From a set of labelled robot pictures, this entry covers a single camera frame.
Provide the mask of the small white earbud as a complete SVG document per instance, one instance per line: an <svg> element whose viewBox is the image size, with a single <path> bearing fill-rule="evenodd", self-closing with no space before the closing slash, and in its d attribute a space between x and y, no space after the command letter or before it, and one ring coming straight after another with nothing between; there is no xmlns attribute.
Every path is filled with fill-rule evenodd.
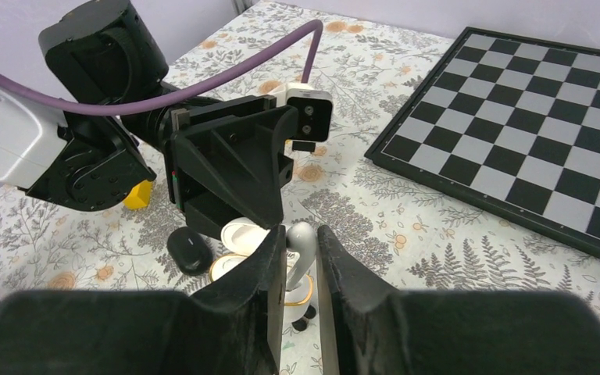
<svg viewBox="0 0 600 375"><path fill-rule="evenodd" d="M286 291L292 291L300 283L309 267L316 259L318 239L313 226L307 222L298 222L286 231L287 250L298 257L287 272Z"/></svg>

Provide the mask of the black oval earbud case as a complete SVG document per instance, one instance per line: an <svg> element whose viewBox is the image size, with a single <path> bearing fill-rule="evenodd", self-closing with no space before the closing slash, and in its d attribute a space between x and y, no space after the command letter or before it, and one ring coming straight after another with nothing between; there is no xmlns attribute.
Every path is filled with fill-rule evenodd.
<svg viewBox="0 0 600 375"><path fill-rule="evenodd" d="M189 227L174 230L166 248L182 274L198 276L207 273L213 263L213 251L203 237Z"/></svg>

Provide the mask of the single black earbud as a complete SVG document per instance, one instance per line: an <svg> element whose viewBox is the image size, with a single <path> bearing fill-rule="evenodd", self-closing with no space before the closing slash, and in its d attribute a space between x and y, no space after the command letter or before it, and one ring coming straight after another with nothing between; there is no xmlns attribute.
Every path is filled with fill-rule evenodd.
<svg viewBox="0 0 600 375"><path fill-rule="evenodd" d="M309 322L316 317L316 314L316 309L309 305L302 318L292 322L291 325L296 331L303 332L307 329Z"/></svg>

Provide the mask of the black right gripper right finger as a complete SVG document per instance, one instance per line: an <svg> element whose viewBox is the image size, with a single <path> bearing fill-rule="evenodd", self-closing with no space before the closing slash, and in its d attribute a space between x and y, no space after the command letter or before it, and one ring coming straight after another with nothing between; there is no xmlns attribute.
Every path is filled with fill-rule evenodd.
<svg viewBox="0 0 600 375"><path fill-rule="evenodd" d="M399 290L317 237L326 374L600 374L600 321L576 295Z"/></svg>

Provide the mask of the yellow block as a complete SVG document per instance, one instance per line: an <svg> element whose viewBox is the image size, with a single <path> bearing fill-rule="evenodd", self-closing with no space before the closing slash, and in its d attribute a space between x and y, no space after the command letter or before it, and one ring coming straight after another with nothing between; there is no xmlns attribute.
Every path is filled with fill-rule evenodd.
<svg viewBox="0 0 600 375"><path fill-rule="evenodd" d="M123 200L123 205L130 209L143 209L149 206L153 182L143 180L141 183L134 186L128 196Z"/></svg>

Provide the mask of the white earbud charging case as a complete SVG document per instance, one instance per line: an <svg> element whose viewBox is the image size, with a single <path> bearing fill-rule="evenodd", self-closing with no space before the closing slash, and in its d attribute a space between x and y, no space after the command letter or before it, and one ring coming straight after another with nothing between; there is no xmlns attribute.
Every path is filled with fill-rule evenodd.
<svg viewBox="0 0 600 375"><path fill-rule="evenodd" d="M225 255L217 258L209 269L209 279L218 280L231 271L235 266L246 260L262 244L269 233L247 218L238 218L227 223L221 230L220 239L227 250ZM287 274L294 265L298 254L287 250ZM304 305L308 303L313 294L313 279L309 276L309 270L301 279L300 283L292 291L286 291L285 305L287 307Z"/></svg>

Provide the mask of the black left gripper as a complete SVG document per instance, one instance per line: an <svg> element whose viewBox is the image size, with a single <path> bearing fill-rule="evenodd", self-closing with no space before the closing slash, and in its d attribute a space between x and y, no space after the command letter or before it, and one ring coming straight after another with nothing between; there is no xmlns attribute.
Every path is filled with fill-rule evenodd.
<svg viewBox="0 0 600 375"><path fill-rule="evenodd" d="M280 190L292 175L285 142L298 126L296 108L272 96L248 96L170 113L165 157L170 200L188 227L219 238L245 217L270 229L284 218Z"/></svg>

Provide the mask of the floral patterned table mat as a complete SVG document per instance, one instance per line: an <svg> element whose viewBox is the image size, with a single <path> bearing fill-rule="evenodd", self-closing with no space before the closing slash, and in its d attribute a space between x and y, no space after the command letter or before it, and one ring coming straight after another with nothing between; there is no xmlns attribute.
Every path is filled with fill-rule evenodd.
<svg viewBox="0 0 600 375"><path fill-rule="evenodd" d="M240 63L310 20L323 22L311 85L334 102L329 140L292 152L286 221L327 224L362 264L403 289L551 289L600 319L600 260L373 165L365 152L452 40L263 1L169 57L187 87ZM166 250L184 218L170 203L162 156L148 207L76 212L0 188L0 297L34 288L193 293Z"/></svg>

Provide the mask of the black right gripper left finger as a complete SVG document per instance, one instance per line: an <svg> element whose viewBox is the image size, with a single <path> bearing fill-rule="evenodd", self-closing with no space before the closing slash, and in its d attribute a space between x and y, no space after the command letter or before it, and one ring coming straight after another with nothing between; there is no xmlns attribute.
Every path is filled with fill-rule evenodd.
<svg viewBox="0 0 600 375"><path fill-rule="evenodd" d="M0 374L276 374L286 230L180 291L29 290L0 302Z"/></svg>

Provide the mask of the black white checkerboard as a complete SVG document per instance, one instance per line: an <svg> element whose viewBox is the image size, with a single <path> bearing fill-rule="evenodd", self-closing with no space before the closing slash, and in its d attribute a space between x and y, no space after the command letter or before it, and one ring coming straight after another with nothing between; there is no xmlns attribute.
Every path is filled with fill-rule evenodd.
<svg viewBox="0 0 600 375"><path fill-rule="evenodd" d="M366 157L600 259L600 49L467 27Z"/></svg>

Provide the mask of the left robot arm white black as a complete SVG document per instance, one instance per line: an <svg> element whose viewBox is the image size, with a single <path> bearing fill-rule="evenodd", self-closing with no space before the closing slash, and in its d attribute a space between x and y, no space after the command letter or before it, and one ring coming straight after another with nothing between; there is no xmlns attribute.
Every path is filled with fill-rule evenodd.
<svg viewBox="0 0 600 375"><path fill-rule="evenodd" d="M0 181L83 212L110 209L156 173L162 154L170 201L186 224L217 238L241 217L270 229L284 217L293 162L284 143L299 111L270 95L208 98L181 90L129 1L89 1L44 29L38 43L72 101L0 75Z"/></svg>

